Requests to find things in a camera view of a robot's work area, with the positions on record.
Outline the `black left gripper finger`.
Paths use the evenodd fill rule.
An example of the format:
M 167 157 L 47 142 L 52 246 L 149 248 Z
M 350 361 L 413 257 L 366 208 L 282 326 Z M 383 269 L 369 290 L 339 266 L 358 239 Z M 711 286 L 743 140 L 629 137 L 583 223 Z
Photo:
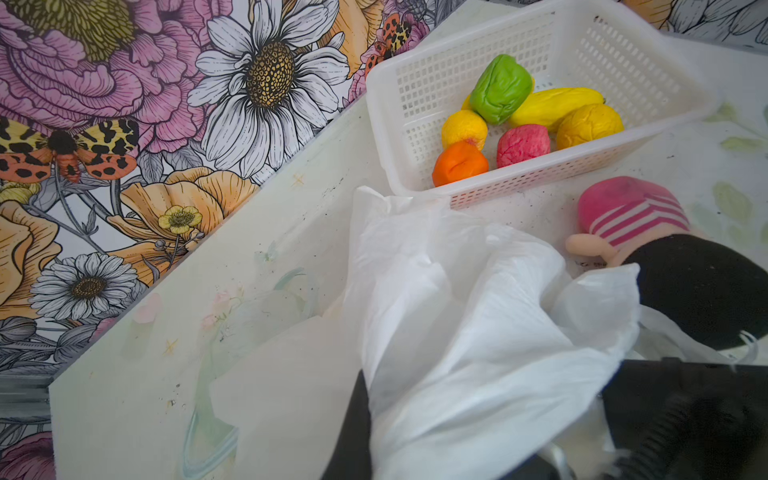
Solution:
M 371 480 L 371 414 L 363 371 L 360 370 L 349 399 L 341 430 L 322 480 Z

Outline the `white plastic bag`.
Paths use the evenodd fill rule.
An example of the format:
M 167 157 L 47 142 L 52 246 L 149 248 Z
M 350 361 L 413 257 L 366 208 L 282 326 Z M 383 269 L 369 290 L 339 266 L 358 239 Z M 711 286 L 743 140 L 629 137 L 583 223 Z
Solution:
M 355 192 L 341 309 L 211 389 L 237 479 L 321 479 L 363 371 L 372 479 L 498 479 L 528 459 L 596 477 L 601 392 L 626 359 L 736 366 L 642 305 L 637 264 L 571 276 L 548 243 L 443 201 Z

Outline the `orange toy orange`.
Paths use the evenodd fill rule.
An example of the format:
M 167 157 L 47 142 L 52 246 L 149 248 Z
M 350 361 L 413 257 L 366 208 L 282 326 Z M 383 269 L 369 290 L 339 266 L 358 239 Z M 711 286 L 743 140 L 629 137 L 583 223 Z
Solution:
M 437 158 L 432 172 L 435 187 L 487 173 L 488 160 L 469 142 L 460 141 L 446 148 Z

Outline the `peach toy fruit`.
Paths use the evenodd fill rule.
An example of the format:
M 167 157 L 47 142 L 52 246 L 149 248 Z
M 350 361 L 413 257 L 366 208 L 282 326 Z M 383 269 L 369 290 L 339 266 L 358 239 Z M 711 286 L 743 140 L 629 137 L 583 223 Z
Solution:
M 453 144 L 466 142 L 482 150 L 488 137 L 485 120 L 472 110 L 460 110 L 448 117 L 442 126 L 441 143 L 443 149 Z

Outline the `pink toy strawberry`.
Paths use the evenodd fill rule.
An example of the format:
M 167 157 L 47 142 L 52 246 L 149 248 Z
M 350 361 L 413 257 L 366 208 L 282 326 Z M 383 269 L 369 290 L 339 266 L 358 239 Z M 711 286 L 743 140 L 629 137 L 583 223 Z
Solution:
M 548 129 L 527 124 L 505 132 L 498 141 L 496 164 L 503 168 L 534 159 L 551 152 Z

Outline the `yellow toy corn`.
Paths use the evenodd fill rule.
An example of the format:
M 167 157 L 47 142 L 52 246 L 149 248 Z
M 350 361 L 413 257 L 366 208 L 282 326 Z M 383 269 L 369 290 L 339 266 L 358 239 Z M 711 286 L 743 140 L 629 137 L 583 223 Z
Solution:
M 556 88 L 532 93 L 509 117 L 512 127 L 540 125 L 555 133 L 572 111 L 591 104 L 603 104 L 604 96 L 590 88 Z

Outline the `green toy leaf fruit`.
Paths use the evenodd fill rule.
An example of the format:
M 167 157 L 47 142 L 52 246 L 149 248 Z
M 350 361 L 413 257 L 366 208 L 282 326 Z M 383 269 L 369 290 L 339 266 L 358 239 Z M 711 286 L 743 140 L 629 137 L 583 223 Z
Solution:
M 507 54 L 496 56 L 470 93 L 472 110 L 487 123 L 499 125 L 534 91 L 531 74 Z

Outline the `yellow toy lemon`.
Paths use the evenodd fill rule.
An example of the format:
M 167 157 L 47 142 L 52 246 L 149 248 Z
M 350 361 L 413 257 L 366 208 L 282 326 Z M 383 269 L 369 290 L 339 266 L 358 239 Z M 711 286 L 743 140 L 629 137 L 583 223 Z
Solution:
M 602 139 L 624 130 L 620 115 L 605 104 L 589 104 L 567 114 L 560 123 L 555 144 L 558 150 Z

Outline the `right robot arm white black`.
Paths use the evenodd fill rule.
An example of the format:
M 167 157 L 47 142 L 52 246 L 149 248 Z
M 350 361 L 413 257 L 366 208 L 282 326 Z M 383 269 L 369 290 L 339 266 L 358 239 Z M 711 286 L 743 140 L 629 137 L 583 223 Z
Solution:
M 764 479 L 767 369 L 626 360 L 601 392 L 617 452 L 601 479 Z

